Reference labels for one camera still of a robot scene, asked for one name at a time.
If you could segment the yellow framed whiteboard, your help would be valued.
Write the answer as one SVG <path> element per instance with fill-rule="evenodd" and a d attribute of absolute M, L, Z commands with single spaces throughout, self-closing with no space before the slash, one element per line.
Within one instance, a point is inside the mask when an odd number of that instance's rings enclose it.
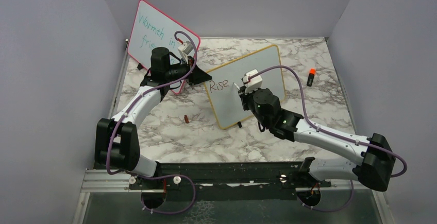
<path fill-rule="evenodd" d="M 279 47 L 274 44 L 235 60 L 235 63 L 230 64 L 229 67 L 225 67 L 225 69 L 231 68 L 231 72 L 234 73 L 234 76 L 230 79 L 232 87 L 234 87 L 234 82 L 241 87 L 243 85 L 241 78 L 249 71 L 254 69 L 261 71 L 281 64 Z M 234 92 L 234 96 L 238 99 L 237 101 L 232 101 L 232 103 L 237 104 L 236 108 L 239 111 L 243 111 L 244 114 L 250 114 L 252 116 L 250 111 L 243 110 L 241 99 L 235 87 L 232 91 Z"/>

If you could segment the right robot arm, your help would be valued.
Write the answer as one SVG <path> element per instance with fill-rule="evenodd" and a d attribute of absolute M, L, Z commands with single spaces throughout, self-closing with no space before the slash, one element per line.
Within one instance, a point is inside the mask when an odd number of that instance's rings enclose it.
<path fill-rule="evenodd" d="M 245 87 L 241 87 L 238 95 L 243 109 L 256 117 L 260 131 L 267 130 L 281 140 L 313 145 L 339 155 L 337 159 L 306 158 L 297 173 L 301 185 L 343 179 L 358 181 L 375 191 L 387 191 L 395 156 L 383 135 L 353 135 L 308 123 L 301 114 L 283 109 L 279 98 L 269 89 L 246 93 Z"/>

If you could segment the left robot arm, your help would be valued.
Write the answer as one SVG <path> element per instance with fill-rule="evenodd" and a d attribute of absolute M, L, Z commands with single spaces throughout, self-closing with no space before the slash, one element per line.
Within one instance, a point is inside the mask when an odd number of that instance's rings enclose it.
<path fill-rule="evenodd" d="M 151 66 L 147 70 L 134 98 L 112 118 L 102 118 L 96 126 L 95 162 L 104 165 L 107 173 L 122 171 L 142 175 L 149 188 L 161 184 L 158 162 L 140 152 L 138 128 L 151 110 L 162 102 L 173 84 L 187 80 L 197 85 L 212 77 L 196 65 L 196 48 L 189 42 L 178 47 L 180 57 L 165 47 L 152 50 Z"/>

